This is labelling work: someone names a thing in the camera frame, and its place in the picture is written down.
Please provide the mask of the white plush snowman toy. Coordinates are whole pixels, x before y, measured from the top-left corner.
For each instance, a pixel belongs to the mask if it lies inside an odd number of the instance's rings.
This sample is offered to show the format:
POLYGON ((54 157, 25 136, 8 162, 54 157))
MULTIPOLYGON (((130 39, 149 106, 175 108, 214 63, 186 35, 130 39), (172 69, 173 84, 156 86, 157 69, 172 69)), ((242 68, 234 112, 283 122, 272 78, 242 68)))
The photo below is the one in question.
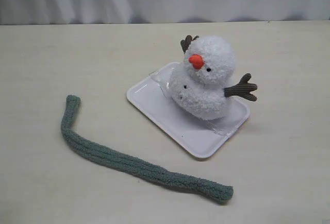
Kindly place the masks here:
POLYGON ((222 37, 187 35, 180 41, 184 58, 172 71, 171 98, 187 113, 202 120, 227 115, 233 97, 256 101, 257 84, 245 73, 238 83, 231 77, 236 67, 232 46, 222 37))

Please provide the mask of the green knitted scarf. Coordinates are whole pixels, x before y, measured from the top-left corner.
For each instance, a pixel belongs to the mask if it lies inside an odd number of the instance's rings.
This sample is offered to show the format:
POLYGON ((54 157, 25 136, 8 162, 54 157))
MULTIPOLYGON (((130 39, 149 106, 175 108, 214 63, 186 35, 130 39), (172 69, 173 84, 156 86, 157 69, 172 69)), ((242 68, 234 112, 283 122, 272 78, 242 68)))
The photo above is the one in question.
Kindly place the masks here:
POLYGON ((68 95, 61 120, 60 131, 70 149, 84 159, 108 167, 146 182, 179 192, 197 194, 218 204, 228 203, 234 188, 215 181, 169 171, 138 157, 121 153, 107 146, 90 141, 77 134, 72 126, 80 106, 80 98, 68 95))

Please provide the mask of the white plastic tray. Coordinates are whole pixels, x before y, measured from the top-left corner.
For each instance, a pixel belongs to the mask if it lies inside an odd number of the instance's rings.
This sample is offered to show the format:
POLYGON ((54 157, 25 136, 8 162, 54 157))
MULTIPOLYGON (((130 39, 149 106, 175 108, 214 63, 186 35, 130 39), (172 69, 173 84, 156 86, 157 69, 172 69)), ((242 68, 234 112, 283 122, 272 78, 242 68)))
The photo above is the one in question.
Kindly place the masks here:
POLYGON ((192 156, 211 157, 250 117, 245 101, 233 98, 228 115, 205 121, 180 108, 168 95, 168 81, 177 62, 171 62, 133 85, 127 100, 192 156))

